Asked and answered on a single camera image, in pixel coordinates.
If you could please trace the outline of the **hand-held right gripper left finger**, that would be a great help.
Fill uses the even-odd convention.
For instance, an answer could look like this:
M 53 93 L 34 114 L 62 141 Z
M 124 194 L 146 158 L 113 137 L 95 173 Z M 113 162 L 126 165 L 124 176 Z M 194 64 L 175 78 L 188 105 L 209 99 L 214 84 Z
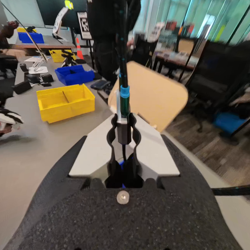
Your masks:
M 105 183 L 108 174 L 108 162 L 111 159 L 111 146 L 107 134 L 112 128 L 114 114 L 93 129 L 86 137 L 80 152 L 69 172 L 69 177 L 98 178 Z

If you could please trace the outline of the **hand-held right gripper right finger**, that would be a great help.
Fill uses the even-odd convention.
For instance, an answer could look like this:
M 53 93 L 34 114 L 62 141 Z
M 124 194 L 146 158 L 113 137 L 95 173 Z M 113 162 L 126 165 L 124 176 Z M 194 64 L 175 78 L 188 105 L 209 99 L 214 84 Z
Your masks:
M 124 163 L 125 187 L 142 187 L 147 179 L 179 177 L 178 170 L 161 134 L 138 115 L 131 113 L 130 126 L 135 143 Z

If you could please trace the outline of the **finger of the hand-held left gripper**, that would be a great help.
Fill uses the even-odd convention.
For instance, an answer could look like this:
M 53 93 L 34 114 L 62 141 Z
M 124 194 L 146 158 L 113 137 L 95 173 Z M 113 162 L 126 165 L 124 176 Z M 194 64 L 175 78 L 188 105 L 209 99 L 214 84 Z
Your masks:
M 20 117 L 19 114 L 12 112 L 8 109 L 1 108 L 0 109 L 0 117 Z
M 0 114 L 0 122 L 11 125 L 23 124 L 23 119 L 19 114 Z

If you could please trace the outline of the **yellow bin with black divider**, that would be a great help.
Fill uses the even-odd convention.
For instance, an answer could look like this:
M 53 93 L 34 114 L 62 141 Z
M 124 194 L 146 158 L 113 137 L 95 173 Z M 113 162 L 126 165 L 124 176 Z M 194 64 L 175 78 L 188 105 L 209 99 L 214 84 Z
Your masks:
M 95 111 L 95 96 L 85 85 L 36 92 L 42 121 L 55 123 Z

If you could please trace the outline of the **white folding stand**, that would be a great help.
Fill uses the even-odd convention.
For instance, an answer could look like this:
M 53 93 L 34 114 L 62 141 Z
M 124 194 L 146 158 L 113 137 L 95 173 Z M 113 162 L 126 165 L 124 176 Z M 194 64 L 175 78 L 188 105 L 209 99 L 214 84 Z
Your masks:
M 36 42 L 33 40 L 31 33 L 28 32 L 28 30 L 25 28 L 25 26 L 18 20 L 18 18 L 1 2 L 1 4 L 4 6 L 4 8 L 19 22 L 19 24 L 24 28 L 27 36 L 30 38 L 34 46 L 36 47 L 37 51 L 40 54 L 40 59 L 33 63 L 32 68 L 34 73 L 42 73 L 42 64 L 47 63 L 48 58 L 45 55 L 45 53 L 39 48 L 39 46 L 36 44 Z

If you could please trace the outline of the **wooden board book stand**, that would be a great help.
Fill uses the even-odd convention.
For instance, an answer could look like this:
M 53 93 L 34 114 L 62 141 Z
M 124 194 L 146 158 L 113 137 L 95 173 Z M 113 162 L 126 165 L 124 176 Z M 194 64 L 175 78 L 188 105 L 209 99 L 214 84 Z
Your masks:
M 188 101 L 185 86 L 134 61 L 127 63 L 130 110 L 162 133 Z

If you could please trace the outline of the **dark blue pouch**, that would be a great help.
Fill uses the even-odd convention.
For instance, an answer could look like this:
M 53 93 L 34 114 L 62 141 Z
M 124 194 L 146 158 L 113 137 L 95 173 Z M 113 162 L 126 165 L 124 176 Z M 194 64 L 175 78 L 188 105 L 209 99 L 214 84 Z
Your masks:
M 109 86 L 110 81 L 106 81 L 106 80 L 98 80 L 95 83 L 93 83 L 90 87 L 94 90 L 103 90 L 105 89 L 107 86 Z

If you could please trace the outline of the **blue compartment bin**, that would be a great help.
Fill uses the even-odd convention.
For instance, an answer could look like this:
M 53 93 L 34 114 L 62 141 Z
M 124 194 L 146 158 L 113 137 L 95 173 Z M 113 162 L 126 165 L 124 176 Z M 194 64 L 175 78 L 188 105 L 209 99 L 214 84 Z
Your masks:
M 95 72 L 84 70 L 82 65 L 60 67 L 55 69 L 58 80 L 65 86 L 80 85 L 91 82 L 95 78 Z

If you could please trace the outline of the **blue bag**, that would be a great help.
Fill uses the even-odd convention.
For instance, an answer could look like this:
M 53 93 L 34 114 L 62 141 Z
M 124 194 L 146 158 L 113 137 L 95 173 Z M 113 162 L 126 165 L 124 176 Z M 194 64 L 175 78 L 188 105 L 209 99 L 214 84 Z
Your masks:
M 216 115 L 213 126 L 231 135 L 247 120 L 248 119 L 241 119 L 232 113 L 222 112 Z

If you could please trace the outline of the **black white striped cloth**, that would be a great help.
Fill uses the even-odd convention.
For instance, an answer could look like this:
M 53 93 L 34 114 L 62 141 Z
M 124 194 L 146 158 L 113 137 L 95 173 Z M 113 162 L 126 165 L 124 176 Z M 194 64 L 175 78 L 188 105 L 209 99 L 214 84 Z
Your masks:
M 71 66 L 76 66 L 77 62 L 75 61 L 75 59 L 73 58 L 73 53 L 72 52 L 68 52 L 66 50 L 61 50 L 62 54 L 61 56 L 64 58 L 64 61 L 61 65 L 61 67 L 71 67 Z

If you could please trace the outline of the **orange traffic cone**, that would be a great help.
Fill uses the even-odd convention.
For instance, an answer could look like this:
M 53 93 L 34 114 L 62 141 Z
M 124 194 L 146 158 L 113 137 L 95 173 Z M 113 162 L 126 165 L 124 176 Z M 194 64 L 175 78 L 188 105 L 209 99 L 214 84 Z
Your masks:
M 84 60 L 83 54 L 82 54 L 82 50 L 81 50 L 81 46 L 79 43 L 79 39 L 76 37 L 76 46 L 77 46 L 77 56 L 81 59 Z

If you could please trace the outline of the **white printed tag card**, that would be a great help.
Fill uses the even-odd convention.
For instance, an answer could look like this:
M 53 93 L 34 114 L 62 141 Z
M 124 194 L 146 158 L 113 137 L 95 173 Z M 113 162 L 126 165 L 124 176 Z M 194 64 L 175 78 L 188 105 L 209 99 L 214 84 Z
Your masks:
M 52 31 L 53 38 L 58 40 L 61 44 L 62 44 L 62 42 L 68 42 L 68 40 L 66 38 L 59 35 L 62 20 L 63 20 L 64 16 L 67 14 L 68 11 L 69 11 L 69 8 L 67 8 L 67 7 L 63 7 L 60 10 L 60 12 L 58 13 L 58 15 L 56 17 L 56 20 L 55 20 L 55 23 L 54 23 L 54 28 L 53 28 L 53 31 Z

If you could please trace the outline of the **printed tag sign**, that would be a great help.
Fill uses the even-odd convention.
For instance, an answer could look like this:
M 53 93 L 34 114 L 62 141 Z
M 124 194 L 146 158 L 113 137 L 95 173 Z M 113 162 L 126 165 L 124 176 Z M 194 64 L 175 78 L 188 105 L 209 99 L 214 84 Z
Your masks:
M 87 12 L 86 11 L 78 11 L 77 18 L 78 18 L 79 26 L 80 26 L 81 39 L 82 40 L 92 40 L 90 31 L 89 31 Z

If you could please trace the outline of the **dark wall screen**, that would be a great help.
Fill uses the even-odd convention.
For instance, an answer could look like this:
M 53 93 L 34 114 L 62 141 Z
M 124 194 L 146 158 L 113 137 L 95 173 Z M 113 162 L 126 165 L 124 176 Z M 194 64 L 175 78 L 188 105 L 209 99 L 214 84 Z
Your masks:
M 78 29 L 77 12 L 86 11 L 87 0 L 37 0 L 37 4 L 45 25 L 53 26 L 61 9 L 67 7 L 69 10 L 62 20 L 62 26 Z

